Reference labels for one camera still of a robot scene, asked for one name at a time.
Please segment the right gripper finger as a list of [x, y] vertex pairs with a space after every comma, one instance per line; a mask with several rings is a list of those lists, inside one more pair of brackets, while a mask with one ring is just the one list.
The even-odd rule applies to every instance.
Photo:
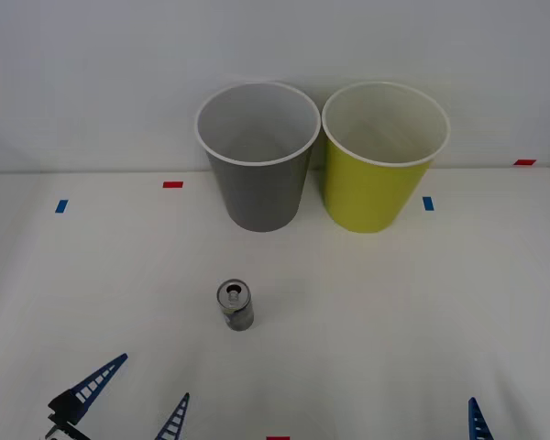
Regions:
[[468, 401], [468, 437], [470, 440], [490, 440], [491, 432], [475, 397]]

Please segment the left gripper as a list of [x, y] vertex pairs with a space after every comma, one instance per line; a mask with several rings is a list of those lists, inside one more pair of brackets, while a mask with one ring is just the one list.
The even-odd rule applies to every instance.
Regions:
[[[53, 425], [45, 435], [45, 439], [90, 440], [87, 435], [83, 434], [73, 425], [80, 422], [86, 415], [99, 394], [126, 360], [126, 353], [114, 358], [87, 378], [54, 398], [48, 405], [52, 410], [49, 418], [53, 422], [63, 422], [65, 425]], [[180, 439], [189, 402], [190, 393], [186, 392], [171, 413], [169, 419], [159, 430], [155, 437], [156, 440]]]

